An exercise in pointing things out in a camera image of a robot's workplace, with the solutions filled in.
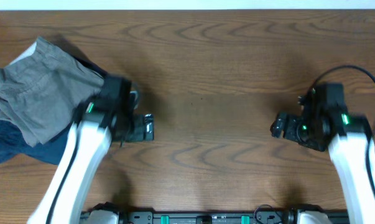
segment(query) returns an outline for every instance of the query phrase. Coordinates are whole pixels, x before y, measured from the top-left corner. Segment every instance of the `cable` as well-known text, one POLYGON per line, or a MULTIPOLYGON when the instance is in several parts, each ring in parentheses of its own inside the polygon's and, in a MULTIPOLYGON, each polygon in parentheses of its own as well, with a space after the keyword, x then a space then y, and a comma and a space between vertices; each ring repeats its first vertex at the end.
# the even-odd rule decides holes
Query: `cable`
POLYGON ((259 220, 256 218, 256 213, 258 212, 258 210, 259 210, 261 207, 264 207, 264 206, 270 207, 270 208, 273 210, 273 212, 274 212, 278 217, 280 217, 281 222, 278 222, 278 223, 275 223, 275 224, 280 224, 280 223, 282 223, 282 217, 281 217, 281 215, 279 215, 279 214, 276 212, 276 210, 275 210, 271 205, 268 205, 268 204, 262 204, 262 205, 260 205, 259 207, 257 207, 257 208, 255 209, 255 212, 254 212, 254 219, 255 219, 259 224, 264 224, 264 223, 261 222, 261 221, 259 221, 259 220))
MULTIPOLYGON (((315 81, 314 83, 311 85, 311 87, 309 88, 308 92, 311 91, 314 86, 322 79, 324 78, 326 75, 332 73, 332 72, 335 72, 337 70, 340 70, 340 69, 344 69, 344 68, 351 68, 351 69, 355 69, 355 70, 359 70, 360 72, 363 72, 365 73, 375 84, 375 77, 367 70, 359 67, 359 66, 356 66, 356 65, 341 65, 341 66, 338 66, 338 67, 335 67, 335 68, 331 68, 329 69, 328 71, 326 71, 325 73, 321 74, 315 81)), ((375 122, 374 122, 374 126, 373 126, 373 139, 375 139, 375 122)), ((371 163, 370 163, 370 160, 369 160, 369 144, 371 143, 371 139, 368 139, 368 143, 367 143, 367 147, 366 147, 366 169, 367 169, 367 175, 368 175, 368 179, 369 179, 369 183, 371 185, 371 189, 373 190, 373 194, 374 194, 374 198, 375 198, 375 184, 374 184, 374 180, 373 180, 373 175, 371 173, 371 163)))

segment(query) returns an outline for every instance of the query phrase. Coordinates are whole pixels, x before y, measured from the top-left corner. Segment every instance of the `wood grain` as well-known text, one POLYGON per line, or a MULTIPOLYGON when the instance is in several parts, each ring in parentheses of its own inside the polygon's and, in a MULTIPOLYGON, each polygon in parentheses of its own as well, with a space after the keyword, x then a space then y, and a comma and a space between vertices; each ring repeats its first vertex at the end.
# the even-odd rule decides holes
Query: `wood grain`
MULTIPOLYGON (((0 12, 0 67, 38 35, 135 81, 139 112, 155 116, 154 142, 114 144, 85 208, 346 208, 329 155, 271 138, 269 127, 280 110, 299 113, 297 96, 331 67, 375 75, 375 11, 0 12)), ((350 110, 374 120, 367 77, 327 80, 343 82, 350 110)), ((0 223, 25 223, 55 169, 26 156, 1 164, 0 223)))

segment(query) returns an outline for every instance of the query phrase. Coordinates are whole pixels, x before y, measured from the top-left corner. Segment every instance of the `folded cloth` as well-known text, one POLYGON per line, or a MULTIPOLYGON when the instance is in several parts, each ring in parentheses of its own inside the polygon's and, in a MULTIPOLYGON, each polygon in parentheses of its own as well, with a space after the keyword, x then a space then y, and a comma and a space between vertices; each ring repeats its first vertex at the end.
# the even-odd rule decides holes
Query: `folded cloth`
POLYGON ((35 146, 69 125, 73 109, 100 92, 103 77, 41 37, 26 52, 0 68, 0 120, 35 146))
POLYGON ((39 143, 31 147, 24 141, 21 131, 16 125, 0 120, 0 163, 23 153, 42 162, 57 165, 62 159, 67 144, 69 128, 61 131, 46 144, 39 143))

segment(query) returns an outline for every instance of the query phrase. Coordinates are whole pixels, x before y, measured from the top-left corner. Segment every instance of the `white wall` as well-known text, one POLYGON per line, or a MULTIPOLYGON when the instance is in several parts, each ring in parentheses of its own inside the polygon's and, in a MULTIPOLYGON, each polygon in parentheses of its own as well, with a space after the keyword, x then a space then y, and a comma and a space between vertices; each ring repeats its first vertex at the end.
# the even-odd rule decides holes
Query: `white wall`
POLYGON ((0 10, 375 9, 375 0, 0 0, 0 10))

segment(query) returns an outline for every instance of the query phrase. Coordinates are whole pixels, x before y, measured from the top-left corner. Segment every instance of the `dark blue fabric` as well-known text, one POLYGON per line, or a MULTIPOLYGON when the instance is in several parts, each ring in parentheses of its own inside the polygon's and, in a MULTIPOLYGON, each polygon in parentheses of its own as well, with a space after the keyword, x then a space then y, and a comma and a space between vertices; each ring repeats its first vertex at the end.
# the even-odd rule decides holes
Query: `dark blue fabric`
POLYGON ((12 159, 19 153, 24 153, 42 162, 57 165, 62 159, 69 129, 70 127, 67 127, 45 144, 38 143, 35 147, 31 147, 24 141, 16 125, 0 120, 0 163, 12 159))

